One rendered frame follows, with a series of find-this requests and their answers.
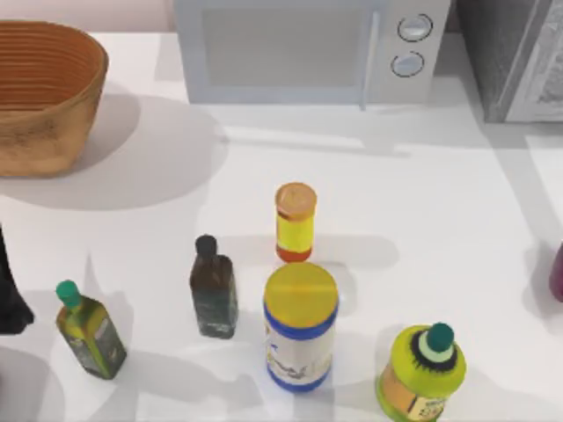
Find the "brown woven basket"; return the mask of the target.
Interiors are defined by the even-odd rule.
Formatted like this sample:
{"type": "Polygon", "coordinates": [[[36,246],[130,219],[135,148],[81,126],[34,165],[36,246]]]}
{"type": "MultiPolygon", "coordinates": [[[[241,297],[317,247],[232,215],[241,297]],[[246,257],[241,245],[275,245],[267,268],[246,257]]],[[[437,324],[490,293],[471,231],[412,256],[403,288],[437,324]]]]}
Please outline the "brown woven basket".
{"type": "Polygon", "coordinates": [[[84,150],[109,57],[79,29],[0,20],[0,177],[67,171],[84,150]]]}

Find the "microwave knob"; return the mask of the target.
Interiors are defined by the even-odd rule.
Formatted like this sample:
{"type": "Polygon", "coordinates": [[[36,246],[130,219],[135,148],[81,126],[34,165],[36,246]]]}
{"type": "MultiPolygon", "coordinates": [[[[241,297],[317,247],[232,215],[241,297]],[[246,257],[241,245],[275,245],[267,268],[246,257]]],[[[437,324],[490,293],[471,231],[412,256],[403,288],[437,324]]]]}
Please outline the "microwave knob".
{"type": "Polygon", "coordinates": [[[425,67],[424,57],[415,51],[409,51],[402,55],[396,55],[391,61],[392,73],[401,78],[409,78],[418,75],[425,67]]]}
{"type": "Polygon", "coordinates": [[[398,24],[398,36],[406,42],[426,39],[433,30],[433,21],[426,14],[402,18],[398,24]]]}

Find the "white jar with yellow lid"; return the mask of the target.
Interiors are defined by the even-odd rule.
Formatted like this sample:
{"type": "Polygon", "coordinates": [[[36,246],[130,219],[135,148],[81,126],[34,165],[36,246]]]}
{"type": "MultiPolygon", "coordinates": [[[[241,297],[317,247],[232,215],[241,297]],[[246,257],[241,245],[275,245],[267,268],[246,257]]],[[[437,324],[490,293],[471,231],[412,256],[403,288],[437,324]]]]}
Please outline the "white jar with yellow lid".
{"type": "Polygon", "coordinates": [[[280,387],[309,392],[329,375],[339,305],[335,279],[321,266],[289,263],[270,275],[263,295],[266,365],[280,387]]]}

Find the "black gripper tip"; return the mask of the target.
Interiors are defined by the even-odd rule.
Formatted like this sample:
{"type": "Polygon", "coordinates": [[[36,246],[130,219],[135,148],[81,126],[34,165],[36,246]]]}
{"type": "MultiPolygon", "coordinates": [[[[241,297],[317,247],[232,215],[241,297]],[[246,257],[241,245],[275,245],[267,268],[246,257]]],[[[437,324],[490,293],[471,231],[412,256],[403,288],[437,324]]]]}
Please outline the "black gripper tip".
{"type": "Polygon", "coordinates": [[[34,322],[34,314],[21,296],[11,273],[0,224],[0,335],[21,334],[34,322]]]}

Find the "orange bottle with yellow label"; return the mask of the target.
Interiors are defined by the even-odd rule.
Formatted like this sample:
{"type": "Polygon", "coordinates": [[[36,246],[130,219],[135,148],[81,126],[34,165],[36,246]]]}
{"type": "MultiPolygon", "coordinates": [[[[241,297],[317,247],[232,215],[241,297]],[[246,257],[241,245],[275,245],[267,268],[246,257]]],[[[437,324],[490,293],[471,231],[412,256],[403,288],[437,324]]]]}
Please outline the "orange bottle with yellow label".
{"type": "Polygon", "coordinates": [[[278,188],[274,197],[276,253],[282,261],[303,262],[311,255],[317,199],[305,183],[291,182],[278,188]]]}

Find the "purple bottle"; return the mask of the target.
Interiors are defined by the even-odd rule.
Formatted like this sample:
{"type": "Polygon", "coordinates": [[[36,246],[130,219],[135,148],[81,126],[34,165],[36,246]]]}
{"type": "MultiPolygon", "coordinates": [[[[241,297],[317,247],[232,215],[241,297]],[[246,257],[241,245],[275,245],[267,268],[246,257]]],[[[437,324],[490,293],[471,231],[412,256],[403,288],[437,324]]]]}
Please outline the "purple bottle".
{"type": "Polygon", "coordinates": [[[560,244],[553,260],[549,277],[549,287],[552,295],[559,302],[563,302],[563,242],[560,244]]]}

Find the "grey cabinet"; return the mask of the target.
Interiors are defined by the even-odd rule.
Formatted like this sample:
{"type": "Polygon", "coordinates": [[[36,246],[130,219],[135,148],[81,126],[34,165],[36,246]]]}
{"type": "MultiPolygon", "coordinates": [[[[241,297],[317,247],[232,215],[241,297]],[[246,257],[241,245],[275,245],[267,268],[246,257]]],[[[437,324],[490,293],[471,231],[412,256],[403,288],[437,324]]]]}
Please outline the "grey cabinet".
{"type": "Polygon", "coordinates": [[[487,122],[563,123],[563,0],[457,0],[487,122]]]}

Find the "pale microwave oven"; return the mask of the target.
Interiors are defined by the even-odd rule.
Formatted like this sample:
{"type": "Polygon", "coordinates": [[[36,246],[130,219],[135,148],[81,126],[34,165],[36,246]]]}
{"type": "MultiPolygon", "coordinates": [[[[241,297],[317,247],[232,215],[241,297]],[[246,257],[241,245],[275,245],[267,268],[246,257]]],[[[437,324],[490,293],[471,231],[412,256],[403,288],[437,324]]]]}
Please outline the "pale microwave oven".
{"type": "Polygon", "coordinates": [[[360,106],[372,14],[379,38],[369,103],[426,100],[451,0],[173,0],[186,90],[195,104],[360,106]],[[402,18],[426,14],[429,36],[406,42],[402,18]],[[421,73],[395,76],[409,51],[421,73]]]}

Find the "dark brown square bottle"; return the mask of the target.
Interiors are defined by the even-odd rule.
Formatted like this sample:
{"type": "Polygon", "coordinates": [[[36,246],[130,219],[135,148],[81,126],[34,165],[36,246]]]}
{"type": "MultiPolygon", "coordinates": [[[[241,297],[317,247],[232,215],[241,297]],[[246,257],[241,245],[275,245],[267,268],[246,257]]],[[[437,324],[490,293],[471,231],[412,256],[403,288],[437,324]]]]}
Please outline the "dark brown square bottle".
{"type": "Polygon", "coordinates": [[[189,283],[200,334],[230,339],[238,322],[238,297],[231,259],[218,252],[216,238],[198,236],[189,283]]]}

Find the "lime green bottle green cap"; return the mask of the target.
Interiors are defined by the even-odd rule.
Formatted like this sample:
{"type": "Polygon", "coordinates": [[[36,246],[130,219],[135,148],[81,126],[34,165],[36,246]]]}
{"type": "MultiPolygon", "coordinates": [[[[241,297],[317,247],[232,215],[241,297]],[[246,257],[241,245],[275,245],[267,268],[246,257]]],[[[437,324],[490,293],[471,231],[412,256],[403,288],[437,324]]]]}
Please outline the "lime green bottle green cap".
{"type": "Polygon", "coordinates": [[[466,370],[448,324],[406,327],[393,341],[388,363],[377,377],[377,401],[392,422],[437,422],[466,370]]]}

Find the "olive oil bottle green cap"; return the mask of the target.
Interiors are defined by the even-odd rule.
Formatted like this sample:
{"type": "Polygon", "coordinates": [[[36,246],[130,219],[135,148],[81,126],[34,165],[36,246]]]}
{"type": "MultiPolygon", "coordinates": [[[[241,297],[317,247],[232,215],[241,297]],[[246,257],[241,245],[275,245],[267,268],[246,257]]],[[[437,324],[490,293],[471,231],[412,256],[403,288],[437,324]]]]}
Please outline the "olive oil bottle green cap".
{"type": "Polygon", "coordinates": [[[82,368],[103,380],[112,380],[127,358],[127,351],[105,305],[82,295],[72,280],[55,289],[62,302],[56,326],[82,368]]]}

